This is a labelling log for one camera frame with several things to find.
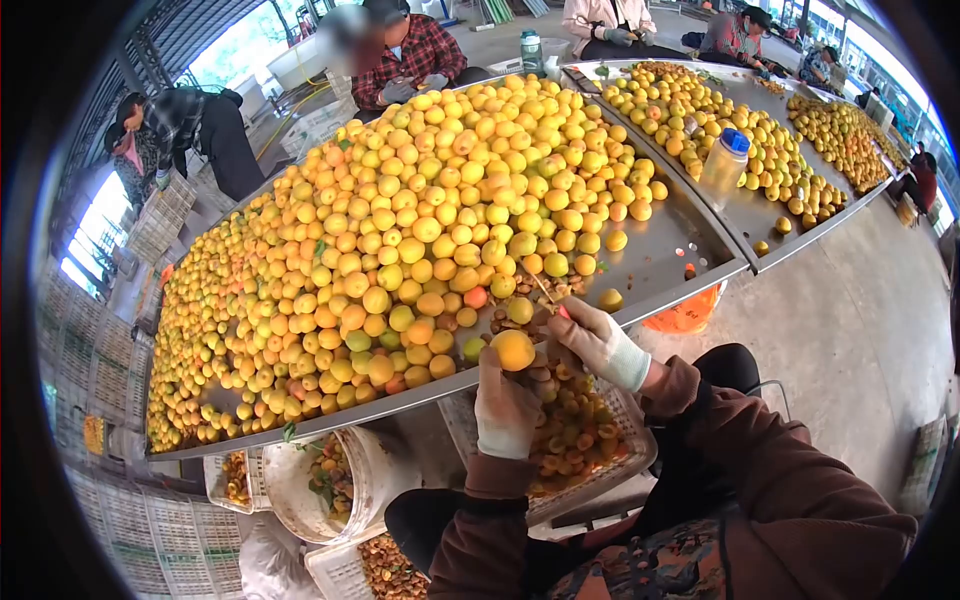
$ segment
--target orange plastic bag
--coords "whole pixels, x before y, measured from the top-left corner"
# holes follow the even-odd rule
[[[700,333],[707,328],[720,298],[722,283],[692,298],[671,306],[643,322],[643,326],[661,333]]]

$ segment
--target metal sorting tray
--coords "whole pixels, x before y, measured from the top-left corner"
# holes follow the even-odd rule
[[[791,132],[796,132],[796,130],[793,129],[793,125],[789,122],[789,119],[787,119],[788,111],[786,101],[794,92],[810,98],[820,98],[825,101],[843,100],[830,96],[825,92],[814,90],[808,85],[798,81],[783,79],[777,79],[777,83],[782,84],[786,89],[782,95],[776,95],[765,87],[754,83],[752,79],[753,71],[750,69],[715,64],[712,62],[702,62],[700,60],[671,60],[670,62],[681,64],[694,72],[706,70],[711,75],[723,81],[724,87],[718,88],[717,85],[713,83],[706,83],[706,85],[719,90],[724,98],[731,98],[735,106],[746,104],[750,107],[750,110],[766,110],[771,118],[777,119],[781,125],[784,125]],[[626,75],[629,79],[629,73],[622,74],[620,68],[629,67],[634,63],[636,63],[636,60],[603,61],[603,64],[610,68],[610,73],[607,77],[601,77],[595,73],[596,68],[601,64],[599,60],[577,62],[567,65],[567,67],[576,67],[590,79],[600,80],[602,84],[606,86],[612,84],[613,80],[617,77]],[[833,165],[823,160],[820,154],[814,149],[812,142],[804,139],[801,143],[801,154],[804,155],[807,164],[813,168],[814,174],[822,175],[827,180],[827,183],[832,183],[835,188],[847,192],[848,199],[844,210],[837,212],[834,216],[810,231],[804,231],[801,218],[791,214],[790,211],[786,209],[784,203],[770,202],[763,197],[761,191],[752,191],[745,187],[734,189],[724,208],[722,210],[714,210],[710,205],[710,201],[713,199],[713,192],[710,189],[694,181],[693,178],[687,174],[684,166],[675,157],[670,156],[662,146],[653,141],[651,136],[634,125],[629,117],[621,114],[619,110],[613,108],[602,98],[597,97],[596,100],[604,106],[609,107],[610,114],[632,132],[641,143],[645,144],[648,152],[659,156],[663,162],[670,166],[673,171],[671,177],[685,181],[693,189],[694,193],[706,201],[710,210],[714,212],[723,226],[730,232],[737,246],[743,251],[743,254],[750,262],[751,269],[755,273],[760,273],[773,267],[784,258],[787,258],[794,252],[816,241],[821,235],[824,235],[849,219],[856,211],[876,198],[895,178],[895,174],[892,172],[893,164],[890,163],[887,168],[888,171],[891,171],[891,177],[882,181],[880,185],[863,197],[857,198],[847,178],[834,169]],[[881,156],[886,160],[886,156],[883,154],[881,154]],[[793,225],[793,230],[790,233],[781,235],[774,229],[774,222],[778,217],[790,219]],[[767,242],[770,247],[770,252],[765,256],[757,256],[756,252],[754,252],[753,244],[759,240]]]
[[[499,82],[501,79],[502,77],[493,78],[490,83]],[[587,102],[599,106],[605,120],[617,123],[613,111],[595,99],[587,99]],[[605,247],[601,247],[597,260],[605,261],[610,269],[602,275],[584,277],[588,290],[584,300],[587,302],[596,303],[607,288],[619,290],[624,299],[624,307],[613,317],[624,327],[690,298],[749,266],[732,236],[721,226],[707,205],[693,192],[690,185],[668,166],[673,159],[663,159],[650,153],[649,145],[643,143],[639,136],[629,129],[627,141],[636,148],[637,158],[649,157],[654,161],[654,180],[662,181],[666,185],[668,195],[664,201],[653,201],[653,215],[648,221],[639,222],[629,216],[621,223],[607,221],[600,231],[601,240],[605,240],[611,231],[623,229],[628,234],[627,247],[619,252],[609,252]],[[242,209],[266,191],[273,191],[271,180],[233,210]],[[229,216],[232,211],[228,211],[224,217]],[[692,265],[697,273],[697,276],[690,280],[684,277],[687,265]],[[519,267],[517,272],[524,274]],[[630,283],[633,283],[632,289],[628,290]],[[459,347],[465,340],[490,332],[493,310],[491,306],[481,309],[478,311],[475,326],[457,329],[454,334],[457,344],[455,354],[459,355]],[[538,345],[538,348],[545,348],[545,344]],[[413,390],[385,396],[332,415],[304,420],[297,423],[293,440],[388,417],[461,392],[478,383],[478,368],[456,372]],[[242,400],[237,391],[214,386],[208,392],[207,401],[221,410],[232,411]],[[282,439],[282,429],[278,428],[215,444],[152,454],[147,456],[147,460],[171,461],[223,454],[242,448],[276,444]]]

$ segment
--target plastic bottle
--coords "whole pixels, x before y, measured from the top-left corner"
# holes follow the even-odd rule
[[[520,58],[523,60],[523,74],[533,73],[537,77],[546,77],[543,71],[543,51],[540,48],[540,36],[532,29],[520,34]]]
[[[735,129],[725,129],[710,148],[704,163],[700,184],[710,190],[710,205],[722,210],[727,204],[737,180],[747,168],[750,140]]]

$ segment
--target black bag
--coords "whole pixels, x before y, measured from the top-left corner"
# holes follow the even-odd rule
[[[680,38],[680,43],[688,48],[700,49],[700,44],[704,43],[704,35],[698,32],[687,32]]]

